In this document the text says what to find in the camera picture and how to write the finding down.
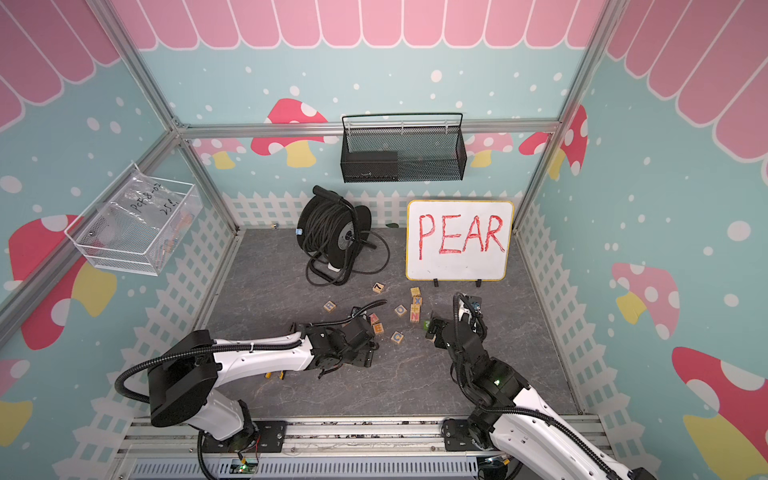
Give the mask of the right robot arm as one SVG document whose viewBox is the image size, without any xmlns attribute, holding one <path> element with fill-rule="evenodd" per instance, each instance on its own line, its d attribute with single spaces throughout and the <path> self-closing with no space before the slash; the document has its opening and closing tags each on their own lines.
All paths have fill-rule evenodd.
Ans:
<svg viewBox="0 0 768 480">
<path fill-rule="evenodd" d="M 452 318 L 431 320 L 427 335 L 451 359 L 450 375 L 474 406 L 468 435 L 481 449 L 510 455 L 542 479 L 652 479 L 604 453 L 570 426 L 517 370 L 491 356 L 481 299 L 456 293 Z"/>
</svg>

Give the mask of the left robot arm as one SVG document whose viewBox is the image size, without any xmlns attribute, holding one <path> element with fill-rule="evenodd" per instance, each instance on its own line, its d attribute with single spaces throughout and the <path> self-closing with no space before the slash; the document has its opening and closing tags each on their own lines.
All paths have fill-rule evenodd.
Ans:
<svg viewBox="0 0 768 480">
<path fill-rule="evenodd" d="M 315 370 L 319 376 L 345 365 L 371 366 L 378 348 L 367 315 L 343 321 L 296 324 L 290 333 L 253 340 L 214 339 L 195 330 L 163 355 L 121 372 L 117 393 L 150 408 L 153 426 L 187 424 L 204 442 L 230 451 L 254 447 L 261 438 L 249 407 L 220 387 L 268 373 Z"/>
</svg>

